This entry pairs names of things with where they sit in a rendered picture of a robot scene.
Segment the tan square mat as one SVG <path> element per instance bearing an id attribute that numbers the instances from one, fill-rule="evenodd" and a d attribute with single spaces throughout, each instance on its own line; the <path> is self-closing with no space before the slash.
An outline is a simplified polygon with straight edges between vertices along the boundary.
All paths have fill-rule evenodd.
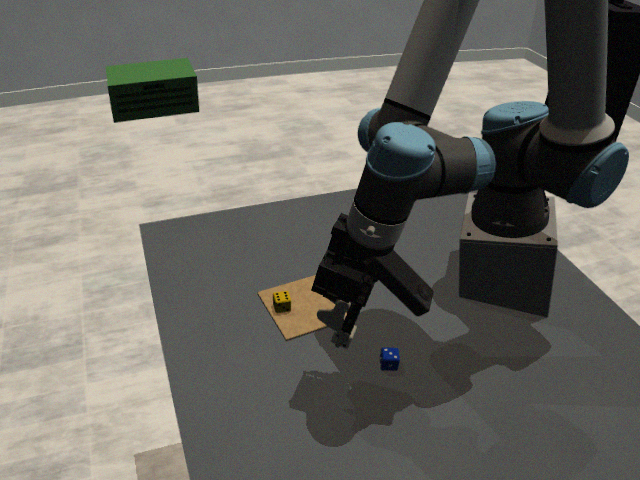
<path id="1" fill-rule="evenodd" d="M 257 292 L 286 341 L 328 327 L 318 320 L 317 312 L 320 309 L 333 309 L 335 304 L 311 291 L 315 276 Z M 276 313 L 273 293 L 282 291 L 289 292 L 291 311 Z"/>

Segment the white die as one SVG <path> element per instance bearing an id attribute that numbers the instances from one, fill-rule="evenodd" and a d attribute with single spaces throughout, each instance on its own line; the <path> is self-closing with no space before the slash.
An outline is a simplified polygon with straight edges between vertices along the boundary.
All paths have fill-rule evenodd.
<path id="1" fill-rule="evenodd" d="M 348 341 L 346 343 L 344 343 L 341 347 L 348 349 L 348 347 L 349 347 L 349 345 L 351 343 L 351 340 L 352 340 L 352 338 L 354 336 L 354 333 L 356 331 L 356 328 L 357 328 L 357 326 L 354 325 L 354 328 L 353 328 L 353 330 L 352 330 L 352 332 L 351 332 L 351 334 L 349 336 Z M 334 334 L 332 336 L 331 342 L 336 344 L 337 339 L 338 339 L 338 334 L 337 334 L 337 332 L 334 331 Z"/>

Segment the yellow die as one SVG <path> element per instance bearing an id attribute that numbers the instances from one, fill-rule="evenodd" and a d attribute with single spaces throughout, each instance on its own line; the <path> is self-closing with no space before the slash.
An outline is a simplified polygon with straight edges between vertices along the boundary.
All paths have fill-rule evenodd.
<path id="1" fill-rule="evenodd" d="M 288 291 L 273 293 L 273 305 L 276 313 L 291 311 L 291 298 Z"/>

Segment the blue die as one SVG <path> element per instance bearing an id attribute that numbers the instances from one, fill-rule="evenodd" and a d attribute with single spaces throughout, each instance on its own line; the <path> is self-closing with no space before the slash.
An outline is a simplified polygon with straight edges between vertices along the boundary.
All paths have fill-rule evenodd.
<path id="1" fill-rule="evenodd" d="M 381 348 L 380 367 L 381 370 L 397 371 L 400 357 L 398 348 Z"/>

